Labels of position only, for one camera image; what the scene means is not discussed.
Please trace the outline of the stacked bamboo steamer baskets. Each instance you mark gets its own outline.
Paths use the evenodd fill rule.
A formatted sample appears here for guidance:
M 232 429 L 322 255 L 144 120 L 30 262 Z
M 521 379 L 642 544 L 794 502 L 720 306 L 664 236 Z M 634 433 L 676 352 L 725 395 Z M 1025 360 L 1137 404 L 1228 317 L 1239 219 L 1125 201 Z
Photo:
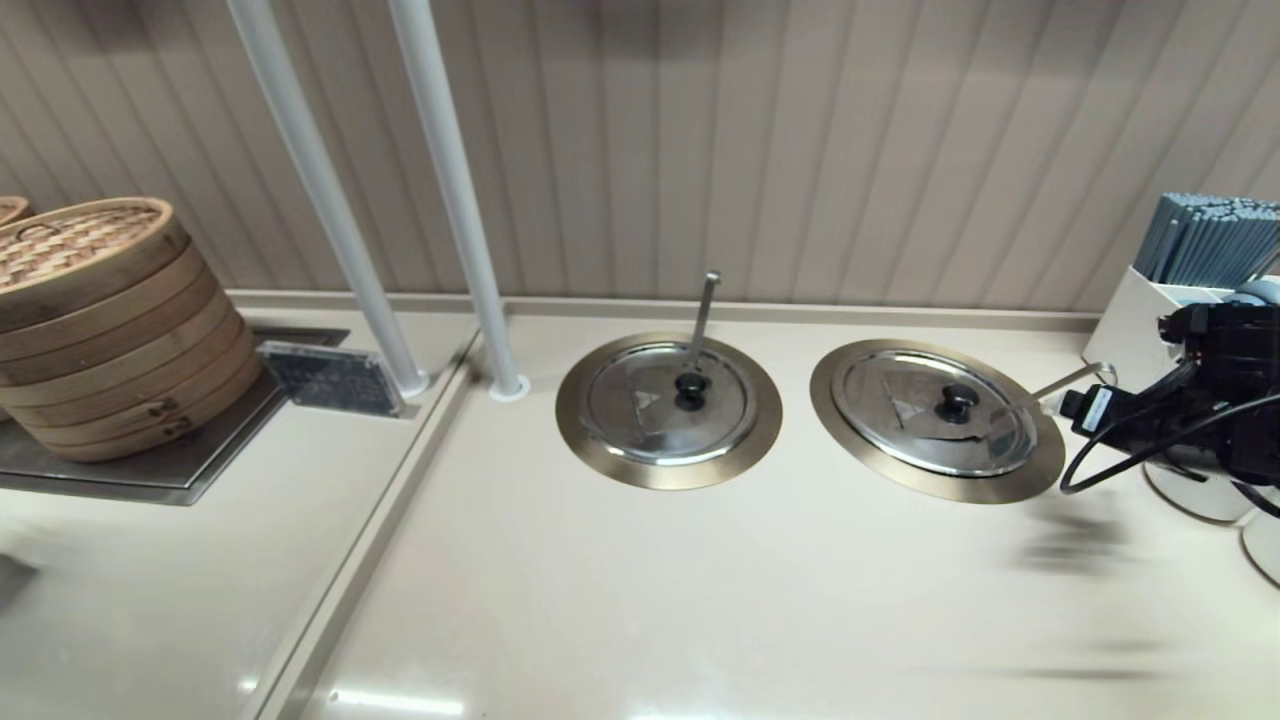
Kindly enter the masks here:
M 175 209 L 104 199 L 0 225 L 0 423 L 105 462 L 191 436 L 262 364 Z

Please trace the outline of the white ceramic jar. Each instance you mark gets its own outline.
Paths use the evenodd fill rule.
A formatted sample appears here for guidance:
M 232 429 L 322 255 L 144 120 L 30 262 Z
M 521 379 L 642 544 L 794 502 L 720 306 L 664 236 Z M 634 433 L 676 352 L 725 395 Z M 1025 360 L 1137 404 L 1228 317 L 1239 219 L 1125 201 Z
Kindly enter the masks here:
M 1261 577 L 1280 591 L 1280 518 L 1254 509 L 1242 520 L 1239 530 L 1245 559 Z
M 1260 512 L 1229 477 L 1197 475 L 1156 462 L 1144 464 L 1142 470 L 1151 488 L 1161 498 L 1202 521 L 1231 527 Z

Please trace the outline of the grey chopsticks bundle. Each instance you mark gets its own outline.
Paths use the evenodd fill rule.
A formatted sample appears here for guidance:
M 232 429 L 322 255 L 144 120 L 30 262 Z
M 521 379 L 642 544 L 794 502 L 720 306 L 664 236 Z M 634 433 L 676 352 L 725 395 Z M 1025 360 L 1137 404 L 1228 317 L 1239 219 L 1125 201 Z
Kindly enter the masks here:
M 1132 268 L 1155 284 L 1234 288 L 1280 263 L 1280 202 L 1164 193 Z

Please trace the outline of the white utensil caddy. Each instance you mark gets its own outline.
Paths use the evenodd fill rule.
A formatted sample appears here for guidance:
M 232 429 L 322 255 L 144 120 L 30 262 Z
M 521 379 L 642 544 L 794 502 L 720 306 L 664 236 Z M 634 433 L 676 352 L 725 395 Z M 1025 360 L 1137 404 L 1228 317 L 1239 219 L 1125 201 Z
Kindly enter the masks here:
M 1280 283 L 1280 275 L 1261 279 Z M 1180 350 L 1158 337 L 1157 320 L 1192 304 L 1221 304 L 1234 290 L 1157 284 L 1128 269 L 1110 299 L 1082 360 L 1111 363 L 1117 387 L 1137 393 L 1174 369 Z

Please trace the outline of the steel steamer tray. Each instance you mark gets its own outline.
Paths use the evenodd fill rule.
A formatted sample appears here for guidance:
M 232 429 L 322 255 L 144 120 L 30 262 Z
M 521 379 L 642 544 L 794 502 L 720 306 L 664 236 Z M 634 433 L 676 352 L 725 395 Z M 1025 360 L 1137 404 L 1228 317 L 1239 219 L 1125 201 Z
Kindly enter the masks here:
M 191 506 L 287 401 L 270 372 L 224 413 L 169 445 L 108 462 L 59 459 L 13 421 L 0 423 L 0 489 Z

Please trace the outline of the white metal pole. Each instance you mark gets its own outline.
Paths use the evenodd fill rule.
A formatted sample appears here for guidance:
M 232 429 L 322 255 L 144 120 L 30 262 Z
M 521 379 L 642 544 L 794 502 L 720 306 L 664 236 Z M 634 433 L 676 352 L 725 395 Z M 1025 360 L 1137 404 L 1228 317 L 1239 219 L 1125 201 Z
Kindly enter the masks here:
M 431 0 L 389 0 L 422 132 L 431 154 L 454 246 L 488 351 L 489 395 L 512 404 L 531 389 L 517 368 L 506 306 L 477 202 Z
M 292 61 L 273 10 L 273 0 L 227 0 L 227 5 L 300 182 L 372 332 L 396 388 L 403 398 L 420 396 L 429 389 L 430 377 L 416 363 L 396 319 Z

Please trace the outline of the steel hinged lid black knob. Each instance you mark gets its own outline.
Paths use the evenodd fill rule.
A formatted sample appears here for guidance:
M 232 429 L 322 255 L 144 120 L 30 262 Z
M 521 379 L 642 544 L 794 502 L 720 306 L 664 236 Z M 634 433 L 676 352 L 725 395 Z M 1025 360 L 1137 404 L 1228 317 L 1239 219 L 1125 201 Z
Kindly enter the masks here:
M 859 343 L 829 380 L 842 419 L 879 451 L 950 477 L 1000 477 L 1028 464 L 1039 433 L 1000 374 L 906 345 Z
M 650 341 L 589 365 L 579 419 L 612 454 L 653 466 L 686 466 L 719 457 L 756 423 L 758 383 L 727 355 Z

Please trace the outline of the steel ladle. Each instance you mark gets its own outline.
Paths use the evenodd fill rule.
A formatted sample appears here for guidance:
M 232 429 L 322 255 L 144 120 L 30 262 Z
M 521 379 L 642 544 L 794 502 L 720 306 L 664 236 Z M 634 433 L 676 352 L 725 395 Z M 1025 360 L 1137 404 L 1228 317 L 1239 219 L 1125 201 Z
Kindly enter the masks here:
M 1061 389 L 1066 389 L 1070 384 L 1076 380 L 1085 379 L 1089 375 L 1108 375 L 1112 380 L 1117 378 L 1117 372 L 1111 363 L 1089 363 L 1084 366 L 1076 369 L 1075 372 L 1056 379 L 1053 383 L 1044 386 L 1036 392 L 1024 393 L 1021 397 L 1015 398 L 1010 405 L 992 411 L 989 414 L 989 423 L 995 424 L 1000 419 L 1021 411 L 1025 407 L 1038 405 L 1042 400 L 1057 393 Z

